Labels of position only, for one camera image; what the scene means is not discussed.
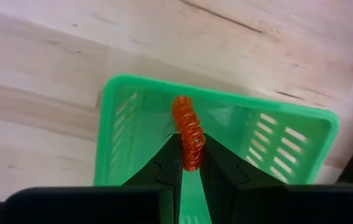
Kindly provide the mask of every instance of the green basket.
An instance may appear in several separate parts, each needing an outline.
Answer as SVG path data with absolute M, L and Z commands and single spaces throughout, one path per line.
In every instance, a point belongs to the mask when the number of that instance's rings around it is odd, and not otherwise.
M 287 184 L 313 183 L 339 128 L 330 111 L 119 75 L 103 90 L 95 185 L 123 184 L 160 150 L 179 95 L 206 133 Z M 210 223 L 199 171 L 183 173 L 180 222 Z

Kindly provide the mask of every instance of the orange spring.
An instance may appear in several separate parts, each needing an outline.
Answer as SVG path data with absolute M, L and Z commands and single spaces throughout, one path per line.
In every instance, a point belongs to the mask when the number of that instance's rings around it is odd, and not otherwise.
M 193 110 L 192 101 L 185 96 L 178 96 L 172 105 L 172 115 L 183 143 L 183 168 L 195 171 L 201 165 L 202 148 L 205 144 L 204 130 Z

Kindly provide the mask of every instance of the wooden surface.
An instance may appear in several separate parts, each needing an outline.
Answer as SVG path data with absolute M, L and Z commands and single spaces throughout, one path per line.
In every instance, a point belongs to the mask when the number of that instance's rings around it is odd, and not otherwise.
M 90 185 L 100 90 L 131 72 L 337 113 L 353 153 L 353 1 L 0 0 L 0 200 Z

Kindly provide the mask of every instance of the wooden table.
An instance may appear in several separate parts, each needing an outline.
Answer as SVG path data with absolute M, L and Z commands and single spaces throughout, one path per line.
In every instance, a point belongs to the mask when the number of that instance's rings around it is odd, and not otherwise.
M 100 91 L 125 72 L 332 110 L 319 183 L 353 153 L 353 1 L 0 0 L 0 200 L 92 184 Z

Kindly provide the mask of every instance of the green plastic basket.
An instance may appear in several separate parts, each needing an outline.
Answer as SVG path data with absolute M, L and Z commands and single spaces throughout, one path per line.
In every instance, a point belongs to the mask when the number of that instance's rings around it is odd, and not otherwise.
M 121 185 L 171 134 L 175 97 L 191 97 L 204 131 L 287 184 L 315 180 L 339 122 L 330 111 L 169 83 L 134 75 L 103 90 L 95 185 Z M 199 171 L 184 172 L 180 223 L 210 223 Z

